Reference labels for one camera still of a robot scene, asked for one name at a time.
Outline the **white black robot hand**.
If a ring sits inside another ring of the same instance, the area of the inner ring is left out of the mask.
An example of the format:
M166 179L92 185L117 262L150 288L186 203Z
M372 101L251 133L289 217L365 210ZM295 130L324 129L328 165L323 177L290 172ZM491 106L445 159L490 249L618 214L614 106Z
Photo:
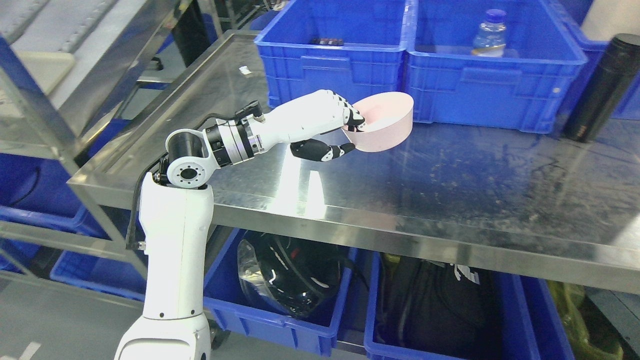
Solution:
M351 132L363 132L366 119L350 103L331 89L319 89L263 115L263 121L247 121L251 132L266 152L273 146L288 144L291 153L308 161L328 162L353 151L351 142L328 145L315 136L346 126Z

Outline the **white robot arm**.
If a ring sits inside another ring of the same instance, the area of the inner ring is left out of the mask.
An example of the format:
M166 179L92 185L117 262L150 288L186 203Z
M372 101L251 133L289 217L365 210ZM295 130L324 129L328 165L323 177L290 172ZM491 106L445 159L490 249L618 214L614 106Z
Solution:
M214 210L208 180L215 170L265 149L251 120L263 121L258 101L214 124L178 129L138 180L126 241L148 258L141 316L125 331L116 360L207 360L211 328L204 312L205 252Z

